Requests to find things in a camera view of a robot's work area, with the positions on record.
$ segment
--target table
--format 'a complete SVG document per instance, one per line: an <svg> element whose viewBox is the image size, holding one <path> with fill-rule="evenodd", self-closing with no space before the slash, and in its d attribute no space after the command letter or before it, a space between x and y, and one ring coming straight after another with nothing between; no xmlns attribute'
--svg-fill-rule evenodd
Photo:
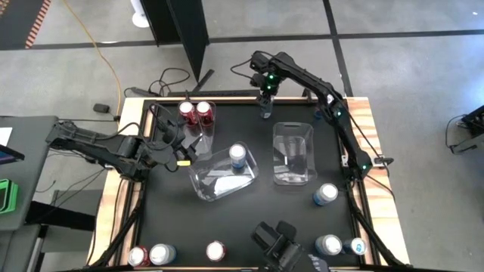
<svg viewBox="0 0 484 272"><path fill-rule="evenodd" d="M48 153L45 142L57 117L0 117L0 128L13 128L7 146L25 155L25 160L0 165L0 179L18 184L17 206L0 215L0 270L25 271L40 224L93 230L95 218L80 212L32 201Z"/></svg>
<svg viewBox="0 0 484 272"><path fill-rule="evenodd" d="M32 201L48 153L45 139L56 121L55 116L0 118L1 128L13 128L8 147L25 155L24 161L0 165L0 178L8 178L19 187L15 211L0 215L0 231L17 230L25 223L94 229L91 215L61 208L52 210L48 204Z"/></svg>
<svg viewBox="0 0 484 272"><path fill-rule="evenodd" d="M153 98L127 98L124 103L123 107L123 114L121 116L119 127L122 128L130 122L137 122L141 121L142 117L142 109L144 100L153 100ZM165 97L165 98L157 98L159 101L180 101L183 100L182 97ZM305 97L276 97L277 100L300 100L304 101L307 98ZM192 100L211 100L211 101L224 101L224 100L252 100L256 101L255 97L193 97ZM367 136L368 140L371 144L375 147L377 152L382 153L380 142L378 140L377 130L374 124L373 116L371 113L370 103L366 97L351 97L347 98L349 111L355 118L355 121L358 123L362 131ZM152 120L152 116L148 115L146 118L146 126L145 131L143 131L145 136L150 134L150 125ZM358 129L353 127L353 131L355 136L361 146L361 148L371 154L373 151L371 150L368 143L366 143L365 139L361 136ZM122 134L137 134L138 129L135 126L131 126L125 129ZM373 178L376 178L379 182L385 184L386 186L390 187L389 179L386 176L385 170L381 169L372 169L370 171L370 175ZM104 185L104 192L101 199L101 204L99 207L99 212L97 216L97 224L96 224L96 240L95 240L95 247L92 253L91 263L95 262L99 259L101 254L110 244L110 234L111 228L113 228L113 236L116 236L117 231L119 230L119 225L121 222L121 218L123 217L123 206L127 199L127 187L128 183L123 182L120 186L120 193L118 202L115 203L116 200L116 193L118 190L119 183L121 179L119 178L119 174L116 171L110 171L107 175L106 184ZM378 184L375 184L371 179L366 178L364 180L365 188L366 188L366 197L368 198L369 210L371 213L371 220L373 222L373 226L375 231L378 233L382 241L385 242L386 246L393 252L393 254L402 262L408 263L408 255L407 250L405 247L405 241L403 239L402 229L400 227L398 213L396 211L395 203L391 195L388 194L383 188L379 187ZM130 211L134 208L134 205L138 199L138 191L140 188L140 184L135 185L135 189L132 193L132 202ZM361 205L361 197L362 195L359 193L358 187L355 186L354 189L355 198L357 199L357 203ZM365 231L360 226L360 233L362 233L362 238L368 242L368 237L365 235ZM127 258L129 250L131 249L132 239L133 239L133 227L127 233L126 238L124 239L123 246L121 248L121 262L120 264L127 264ZM368 264L372 263L371 253L368 251L366 256L366 262Z"/></svg>

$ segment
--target red soda can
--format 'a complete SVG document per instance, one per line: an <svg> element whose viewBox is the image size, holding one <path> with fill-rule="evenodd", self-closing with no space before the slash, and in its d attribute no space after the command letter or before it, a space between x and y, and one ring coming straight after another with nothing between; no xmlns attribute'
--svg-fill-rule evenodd
<svg viewBox="0 0 484 272"><path fill-rule="evenodd" d="M128 256L128 263L133 267L150 266L150 255L144 246L135 246Z"/></svg>
<svg viewBox="0 0 484 272"><path fill-rule="evenodd" d="M197 105L197 114L200 117L202 125L210 126L213 124L212 107L208 102L203 101Z"/></svg>
<svg viewBox="0 0 484 272"><path fill-rule="evenodd" d="M180 115L183 116L188 126L196 125L198 123L195 107L191 102L185 101L178 106Z"/></svg>

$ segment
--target clear plastic container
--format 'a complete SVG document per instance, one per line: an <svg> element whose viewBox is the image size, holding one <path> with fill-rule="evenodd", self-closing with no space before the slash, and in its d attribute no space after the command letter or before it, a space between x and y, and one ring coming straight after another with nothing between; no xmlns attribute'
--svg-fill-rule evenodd
<svg viewBox="0 0 484 272"><path fill-rule="evenodd" d="M188 167L191 183L197 195L206 201L214 201L240 190L255 181L259 175L259 167L247 145L246 162L242 168L234 168L229 155L230 147L211 156L203 156Z"/></svg>
<svg viewBox="0 0 484 272"><path fill-rule="evenodd" d="M180 107L181 103L184 103L187 101L182 101L178 104L178 108ZM198 103L195 103L194 101L190 101L194 105L194 110L196 111ZM212 143L213 143L213 135L215 133L215 120L216 120L216 105L213 102L206 101L208 104L210 104L210 109L212 110L212 115L213 115L213 124L211 125L202 125L202 122L199 120L198 116L196 118L198 119L198 122L196 125L183 125L181 127L181 130L185 134L185 139L181 143L183 147L187 148L189 147L193 142L195 142L200 136L200 140L198 140L198 144L195 147L195 150L197 151L195 154L197 156L201 155L211 155L212 154Z"/></svg>
<svg viewBox="0 0 484 272"><path fill-rule="evenodd" d="M315 169L313 128L310 124L279 122L274 125L274 182L304 185L318 177Z"/></svg>

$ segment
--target soda can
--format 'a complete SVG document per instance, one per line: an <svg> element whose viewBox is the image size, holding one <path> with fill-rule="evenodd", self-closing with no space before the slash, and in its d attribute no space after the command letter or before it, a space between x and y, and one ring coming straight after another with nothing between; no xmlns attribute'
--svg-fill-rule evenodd
<svg viewBox="0 0 484 272"><path fill-rule="evenodd" d="M150 250L150 260L154 265L169 264L176 258L174 246L157 244Z"/></svg>
<svg viewBox="0 0 484 272"><path fill-rule="evenodd" d="M133 267L150 266L148 250L144 246L136 246L129 251L128 263Z"/></svg>
<svg viewBox="0 0 484 272"><path fill-rule="evenodd" d="M366 242L362 238L348 239L343 242L344 254L364 255L366 253Z"/></svg>
<svg viewBox="0 0 484 272"><path fill-rule="evenodd" d="M208 102L202 101L197 105L197 114L202 125L213 125L213 111Z"/></svg>
<svg viewBox="0 0 484 272"><path fill-rule="evenodd" d="M206 247L206 256L210 261L221 261L225 257L225 246L219 241L213 241Z"/></svg>
<svg viewBox="0 0 484 272"><path fill-rule="evenodd" d="M338 188L333 184L323 184L313 193L312 198L316 205L324 206L338 197Z"/></svg>
<svg viewBox="0 0 484 272"><path fill-rule="evenodd" d="M245 166L246 150L241 144L234 144L229 150L229 155L234 168L243 168Z"/></svg>
<svg viewBox="0 0 484 272"><path fill-rule="evenodd" d="M315 242L316 250L321 255L338 255L341 252L341 240L333 234L320 236Z"/></svg>
<svg viewBox="0 0 484 272"><path fill-rule="evenodd" d="M178 111L188 126L196 125L198 123L197 113L195 107L191 102L185 101L178 106Z"/></svg>

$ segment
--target black partition panel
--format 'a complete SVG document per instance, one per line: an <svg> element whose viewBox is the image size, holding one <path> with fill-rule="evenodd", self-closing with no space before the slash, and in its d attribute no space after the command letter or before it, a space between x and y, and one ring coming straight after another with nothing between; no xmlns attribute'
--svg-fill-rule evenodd
<svg viewBox="0 0 484 272"><path fill-rule="evenodd" d="M176 104L166 105L177 114ZM324 120L314 120L314 107L303 104L277 105L273 116L259 118L255 104L218 104L213 152L245 142L259 165L259 177L250 186L215 202L197 197L188 170L170 173L164 167L151 171L145 187L143 219L137 226L135 244L147 248L157 243L173 244L178 250L175 267L258 267L263 264L262 250L250 239L260 221L275 227L278 221L293 224L296 241L309 254L317 255L314 241L320 235L334 234L342 240L357 236L348 196L340 171L340 146L334 128ZM315 164L318 178L306 186L278 186L273 181L272 128L277 122L306 122L314 128ZM154 133L155 140L161 133ZM323 183L342 190L336 201L318 207L312 193ZM211 262L205 247L213 240L222 241L227 255ZM351 255L324 257L330 266L357 266Z"/></svg>
<svg viewBox="0 0 484 272"><path fill-rule="evenodd" d="M205 47L209 44L201 0L167 0L169 9L197 81L202 70Z"/></svg>
<svg viewBox="0 0 484 272"><path fill-rule="evenodd" d="M180 42L180 35L166 0L141 0L141 4L157 45Z"/></svg>
<svg viewBox="0 0 484 272"><path fill-rule="evenodd" d="M197 81L209 44L201 0L141 0L157 45L181 42Z"/></svg>

